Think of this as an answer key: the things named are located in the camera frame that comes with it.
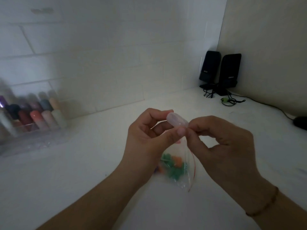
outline clear plastic bag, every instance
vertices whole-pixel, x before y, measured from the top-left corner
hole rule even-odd
[[[168,122],[174,127],[185,126],[187,123],[182,117],[171,113],[171,121]],[[177,123],[174,118],[181,118]],[[192,152],[187,147],[185,137],[167,148],[160,159],[159,165],[155,170],[156,176],[163,176],[167,181],[173,181],[179,187],[190,191],[195,178],[195,159]]]

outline person's right hand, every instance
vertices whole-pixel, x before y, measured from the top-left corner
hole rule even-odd
[[[199,135],[213,137],[219,144],[208,148]],[[215,116],[199,117],[190,121],[186,138],[209,176],[245,211],[261,208],[274,194],[274,186],[257,169],[253,135],[248,130]]]

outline brown beaded bracelet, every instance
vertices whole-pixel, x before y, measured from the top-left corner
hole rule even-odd
[[[268,203],[264,206],[264,208],[262,208],[260,211],[257,211],[257,212],[255,212],[255,213],[251,213],[251,214],[249,214],[249,213],[246,212],[246,215],[249,216],[249,217],[255,217],[255,216],[258,216],[258,215],[260,215],[261,213],[263,213],[266,209],[268,209],[271,205],[273,205],[273,204],[275,203],[276,197],[277,197],[277,195],[278,195],[278,192],[279,192],[279,189],[278,189],[277,186],[275,186],[275,193],[274,193],[274,196],[271,198],[271,201],[268,202]]]

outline black speaker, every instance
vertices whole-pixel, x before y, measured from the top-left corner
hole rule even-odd
[[[207,83],[213,83],[221,62],[221,54],[218,51],[207,51],[199,79]]]
[[[236,87],[241,57],[241,54],[230,54],[223,57],[218,84],[220,88]]]

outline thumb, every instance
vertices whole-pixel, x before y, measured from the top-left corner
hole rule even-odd
[[[199,159],[202,165],[211,157],[208,147],[199,139],[195,131],[188,128],[187,133],[188,148]]]
[[[176,143],[179,139],[184,137],[187,133],[185,127],[175,127],[163,133],[162,135],[154,138],[154,144],[159,150],[164,151],[172,144]]]

